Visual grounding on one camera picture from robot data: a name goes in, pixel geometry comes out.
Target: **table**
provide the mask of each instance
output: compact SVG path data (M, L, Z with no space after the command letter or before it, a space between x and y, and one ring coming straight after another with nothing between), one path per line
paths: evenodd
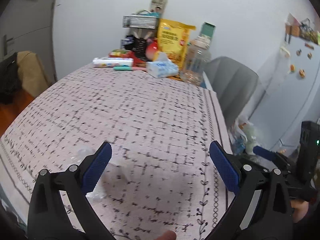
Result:
M208 148L231 153L215 92L142 71L84 66L47 89L0 139L0 183L26 221L38 172L64 171L82 147L113 149L89 199L117 239L205 238L228 206L226 188ZM65 193L66 211L81 225Z

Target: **blue and white tissue package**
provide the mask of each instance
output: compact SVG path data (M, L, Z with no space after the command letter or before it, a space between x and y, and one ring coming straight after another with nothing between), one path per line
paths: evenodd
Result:
M163 78L169 76L175 76L178 74L178 66L171 62L167 58L167 55L161 55L162 52L159 53L159 57L157 61L147 62L147 72L151 76L155 78Z

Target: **yellow snack bag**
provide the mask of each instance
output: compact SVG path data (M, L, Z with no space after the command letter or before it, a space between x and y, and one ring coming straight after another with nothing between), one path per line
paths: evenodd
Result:
M182 69L190 30L196 27L180 22L160 19L158 28L158 49L167 54L168 59Z

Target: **clear water bottle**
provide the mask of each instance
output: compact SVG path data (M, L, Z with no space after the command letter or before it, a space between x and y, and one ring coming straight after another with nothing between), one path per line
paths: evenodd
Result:
M204 66L211 59L209 40L198 36L190 43L180 78L186 83L199 86L203 80Z

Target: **chair backrest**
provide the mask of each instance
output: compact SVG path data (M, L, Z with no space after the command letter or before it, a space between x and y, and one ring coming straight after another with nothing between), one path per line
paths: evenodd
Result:
M222 109L229 128L256 89L258 75L247 66L229 58L218 57L209 62L205 73Z

